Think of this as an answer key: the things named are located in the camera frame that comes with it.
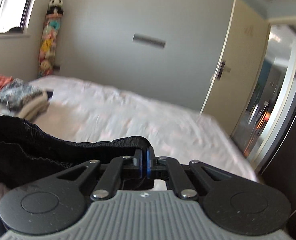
bed sheet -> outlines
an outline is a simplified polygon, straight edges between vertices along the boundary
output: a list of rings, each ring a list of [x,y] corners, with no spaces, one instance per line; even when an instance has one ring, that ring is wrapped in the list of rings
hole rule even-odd
[[[250,164],[210,116],[75,78],[47,76],[31,84],[54,90],[47,112],[34,122],[52,136],[97,142],[140,135],[156,156],[182,164],[197,159],[256,181]],[[154,190],[165,189],[164,182],[155,182]],[[0,183],[0,199],[6,191]]]

gray patterned clothing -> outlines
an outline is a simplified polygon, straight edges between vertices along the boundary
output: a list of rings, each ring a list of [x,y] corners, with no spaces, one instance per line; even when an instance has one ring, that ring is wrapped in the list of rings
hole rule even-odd
[[[42,94],[40,88],[15,79],[0,90],[0,103],[5,104],[10,111],[20,111],[32,99]]]

ceiling light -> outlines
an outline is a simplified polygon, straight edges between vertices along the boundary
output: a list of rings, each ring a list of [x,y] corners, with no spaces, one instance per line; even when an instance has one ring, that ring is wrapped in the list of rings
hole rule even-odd
[[[270,33],[269,34],[269,39],[268,39],[269,41],[270,40],[275,40],[275,41],[277,41],[277,42],[281,42],[281,38],[279,37],[279,36],[277,36],[276,34],[274,34],[274,33]]]

pile of clothes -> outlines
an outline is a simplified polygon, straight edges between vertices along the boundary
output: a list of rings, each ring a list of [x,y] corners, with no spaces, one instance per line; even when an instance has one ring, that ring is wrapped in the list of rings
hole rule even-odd
[[[0,76],[0,115],[31,121],[48,109],[49,98],[46,91],[21,79]]]

open door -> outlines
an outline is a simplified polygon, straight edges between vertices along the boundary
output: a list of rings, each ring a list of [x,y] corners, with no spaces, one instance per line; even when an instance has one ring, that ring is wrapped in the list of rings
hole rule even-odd
[[[266,53],[269,23],[234,0],[224,47],[201,112],[231,135],[246,110]]]

